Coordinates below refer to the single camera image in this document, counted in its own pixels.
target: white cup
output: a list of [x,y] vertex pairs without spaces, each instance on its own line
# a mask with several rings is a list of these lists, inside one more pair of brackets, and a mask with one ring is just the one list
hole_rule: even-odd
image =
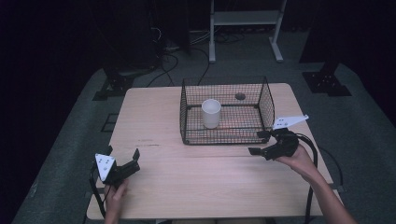
[[202,117],[204,126],[208,129],[214,129],[219,126],[221,104],[214,99],[205,100],[202,103]]

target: white metal frame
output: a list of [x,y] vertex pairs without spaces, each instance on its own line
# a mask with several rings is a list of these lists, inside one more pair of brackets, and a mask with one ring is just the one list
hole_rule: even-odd
[[270,44],[278,63],[283,62],[282,54],[277,46],[277,38],[282,24],[287,0],[282,1],[280,10],[267,11],[215,11],[215,0],[211,1],[210,8],[210,41],[209,61],[216,61],[215,52],[215,26],[217,25],[255,25],[274,24],[276,26],[274,36],[270,36]]

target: forearm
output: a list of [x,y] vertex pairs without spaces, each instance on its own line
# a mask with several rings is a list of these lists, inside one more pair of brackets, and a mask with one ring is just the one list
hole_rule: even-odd
[[357,223],[319,172],[308,182],[317,196],[326,223]]
[[105,224],[118,224],[119,215],[111,212],[106,212]]

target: wire cage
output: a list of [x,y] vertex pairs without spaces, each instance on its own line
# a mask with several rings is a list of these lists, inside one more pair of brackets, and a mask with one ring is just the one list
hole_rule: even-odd
[[[220,122],[207,129],[202,102],[221,103]],[[275,109],[266,77],[185,78],[180,99],[180,133],[186,145],[266,143],[259,132],[271,129]]]

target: table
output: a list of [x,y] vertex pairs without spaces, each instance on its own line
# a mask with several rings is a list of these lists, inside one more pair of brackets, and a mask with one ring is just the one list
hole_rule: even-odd
[[[269,84],[276,117],[302,111],[288,84]],[[248,146],[186,146],[179,130],[181,87],[130,89],[110,145],[122,165],[140,150],[141,170],[129,180],[121,218],[176,219],[304,216],[309,185],[288,166],[253,157]],[[305,121],[290,127],[315,140]],[[271,138],[267,147],[275,143]],[[318,154],[318,168],[332,178]],[[103,186],[98,180],[97,186]],[[314,197],[312,216],[320,216]],[[102,219],[92,197],[90,219]]]

